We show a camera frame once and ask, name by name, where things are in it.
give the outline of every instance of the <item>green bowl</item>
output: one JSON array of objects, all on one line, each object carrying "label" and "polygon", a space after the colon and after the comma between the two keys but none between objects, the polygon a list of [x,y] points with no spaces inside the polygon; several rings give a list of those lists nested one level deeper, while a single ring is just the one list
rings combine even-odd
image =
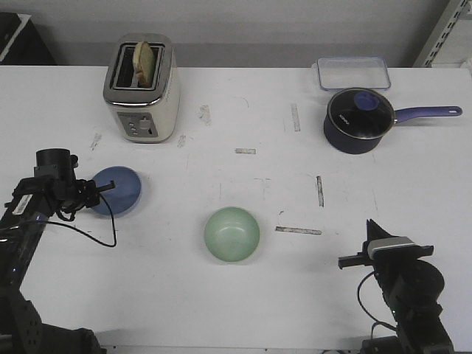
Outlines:
[{"label": "green bowl", "polygon": [[254,252],[259,233],[259,226],[251,214],[228,206],[215,212],[206,222],[205,244],[218,259],[237,262]]}]

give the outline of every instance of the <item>gray wall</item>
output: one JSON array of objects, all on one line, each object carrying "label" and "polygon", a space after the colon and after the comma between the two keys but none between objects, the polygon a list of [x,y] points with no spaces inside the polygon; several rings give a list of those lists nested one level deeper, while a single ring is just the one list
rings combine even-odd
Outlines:
[{"label": "gray wall", "polygon": [[170,37],[179,66],[301,66],[381,55],[411,66],[447,0],[9,0],[60,64],[108,65],[129,32]]}]

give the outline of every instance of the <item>saucepan handle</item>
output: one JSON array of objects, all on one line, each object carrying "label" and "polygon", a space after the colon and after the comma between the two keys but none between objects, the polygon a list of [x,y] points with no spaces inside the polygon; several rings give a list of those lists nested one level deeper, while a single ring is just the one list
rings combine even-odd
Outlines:
[{"label": "saucepan handle", "polygon": [[462,109],[456,105],[439,107],[413,107],[395,111],[395,122],[402,123],[418,117],[455,117],[462,114]]}]

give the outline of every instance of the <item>navy blue saucepan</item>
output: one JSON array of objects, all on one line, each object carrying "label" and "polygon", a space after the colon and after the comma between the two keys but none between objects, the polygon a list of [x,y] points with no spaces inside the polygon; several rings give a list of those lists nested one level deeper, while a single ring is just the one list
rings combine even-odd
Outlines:
[{"label": "navy blue saucepan", "polygon": [[417,117],[452,117],[457,106],[414,107],[394,111],[390,102],[368,88],[347,88],[335,94],[327,106],[324,134],[336,149],[359,154],[371,151],[396,123]]}]

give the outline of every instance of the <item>blue bowl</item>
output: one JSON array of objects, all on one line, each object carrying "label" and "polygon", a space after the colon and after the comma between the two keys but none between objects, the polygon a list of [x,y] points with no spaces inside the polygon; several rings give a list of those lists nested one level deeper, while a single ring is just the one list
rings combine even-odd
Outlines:
[{"label": "blue bowl", "polygon": [[[130,209],[141,194],[141,180],[136,172],[124,166],[113,166],[101,170],[93,177],[97,187],[115,182],[115,188],[102,192],[103,197],[110,204],[111,211],[119,214]],[[110,215],[108,207],[100,199],[100,204],[92,209],[102,215]]]}]

